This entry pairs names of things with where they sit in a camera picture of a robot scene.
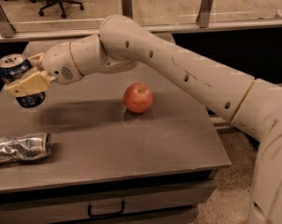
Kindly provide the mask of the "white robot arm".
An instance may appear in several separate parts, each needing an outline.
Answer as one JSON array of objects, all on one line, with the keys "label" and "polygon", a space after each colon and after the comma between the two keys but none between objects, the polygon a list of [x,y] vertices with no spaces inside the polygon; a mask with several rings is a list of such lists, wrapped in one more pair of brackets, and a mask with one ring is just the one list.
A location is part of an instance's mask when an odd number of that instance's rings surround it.
[{"label": "white robot arm", "polygon": [[64,42],[30,57],[32,69],[9,84],[15,97],[46,91],[93,73],[153,68],[232,126],[259,141],[247,224],[282,224],[282,87],[165,41],[122,15],[98,34]]}]

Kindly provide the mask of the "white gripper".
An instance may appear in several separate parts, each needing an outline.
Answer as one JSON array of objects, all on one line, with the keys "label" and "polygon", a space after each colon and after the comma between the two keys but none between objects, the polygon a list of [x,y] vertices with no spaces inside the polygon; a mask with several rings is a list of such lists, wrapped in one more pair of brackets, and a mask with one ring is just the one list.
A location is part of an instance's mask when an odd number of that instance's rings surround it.
[{"label": "white gripper", "polygon": [[74,63],[69,42],[55,45],[45,53],[39,52],[29,57],[28,61],[33,67],[45,71],[35,71],[7,84],[7,92],[14,97],[23,97],[46,91],[54,80],[56,83],[66,85],[83,79],[83,75]]}]

